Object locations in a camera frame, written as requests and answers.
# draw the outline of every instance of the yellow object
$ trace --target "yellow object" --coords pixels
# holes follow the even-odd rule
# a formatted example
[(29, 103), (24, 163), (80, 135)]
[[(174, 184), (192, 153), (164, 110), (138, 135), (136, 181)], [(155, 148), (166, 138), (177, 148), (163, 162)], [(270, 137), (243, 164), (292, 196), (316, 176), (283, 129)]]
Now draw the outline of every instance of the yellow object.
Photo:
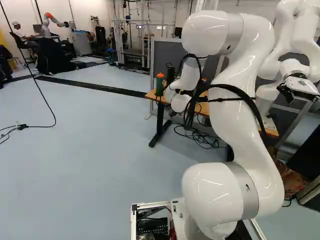
[[(1, 28), (0, 28), (0, 45), (3, 45), (7, 49), (9, 49), (8, 45), (7, 45), (7, 42), (6, 42), (6, 39), (5, 39), (5, 36), (3, 35)], [(17, 68), (17, 63), (16, 63), (15, 60), (9, 60), (8, 62), (9, 62), (10, 68), (12, 68), (12, 69), (16, 69)]]

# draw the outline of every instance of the black table leg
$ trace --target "black table leg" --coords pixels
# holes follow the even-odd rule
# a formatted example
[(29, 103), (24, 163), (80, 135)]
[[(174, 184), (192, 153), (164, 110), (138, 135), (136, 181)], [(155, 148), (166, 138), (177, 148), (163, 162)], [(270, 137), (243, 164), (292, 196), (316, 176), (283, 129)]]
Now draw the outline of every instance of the black table leg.
[(171, 125), (172, 121), (167, 120), (164, 123), (164, 113), (165, 113), (165, 105), (162, 102), (158, 102), (158, 110), (157, 110), (157, 117), (156, 117), (156, 134), (149, 142), (149, 147), (153, 148), (156, 143), (161, 139), (162, 135), (165, 134), (169, 126)]
[(232, 147), (228, 145), (226, 147), (226, 161), (232, 162), (235, 158), (234, 151), (232, 150)]

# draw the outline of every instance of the gray partition panel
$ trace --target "gray partition panel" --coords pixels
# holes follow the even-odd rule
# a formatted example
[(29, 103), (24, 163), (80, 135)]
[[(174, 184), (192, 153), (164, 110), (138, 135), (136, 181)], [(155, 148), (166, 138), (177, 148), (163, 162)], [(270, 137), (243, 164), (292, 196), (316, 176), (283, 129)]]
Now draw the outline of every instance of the gray partition panel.
[[(178, 70), (181, 59), (186, 54), (181, 42), (175, 41), (154, 41), (154, 55), (153, 55), (153, 77), (158, 73), (167, 74), (167, 63), (171, 63), (175, 70)], [(205, 62), (202, 71), (202, 77), (211, 81), (217, 70), (219, 57), (209, 56)]]
[(158, 73), (167, 74), (167, 63), (171, 63), (175, 70), (178, 69), (180, 60), (184, 57), (186, 51), (181, 42), (154, 41), (153, 53), (153, 77)]

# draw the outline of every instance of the white cap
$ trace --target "white cap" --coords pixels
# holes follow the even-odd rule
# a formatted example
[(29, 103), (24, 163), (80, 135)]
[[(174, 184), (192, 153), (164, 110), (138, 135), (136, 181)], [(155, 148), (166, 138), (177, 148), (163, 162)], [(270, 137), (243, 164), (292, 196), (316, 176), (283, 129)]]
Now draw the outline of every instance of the white cap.
[(18, 22), (18, 21), (13, 21), (13, 22), (12, 22), (12, 25), (13, 25), (13, 26), (16, 26), (16, 25), (19, 25), (19, 24), (20, 24), (20, 22)]

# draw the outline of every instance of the bottle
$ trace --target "bottle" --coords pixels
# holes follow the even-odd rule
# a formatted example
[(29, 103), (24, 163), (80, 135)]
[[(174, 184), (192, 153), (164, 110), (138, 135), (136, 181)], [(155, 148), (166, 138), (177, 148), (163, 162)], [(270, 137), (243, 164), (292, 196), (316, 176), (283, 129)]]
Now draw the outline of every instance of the bottle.
[(164, 86), (163, 86), (164, 78), (165, 78), (165, 75), (161, 72), (156, 75), (155, 95), (157, 97), (161, 97), (164, 95)]

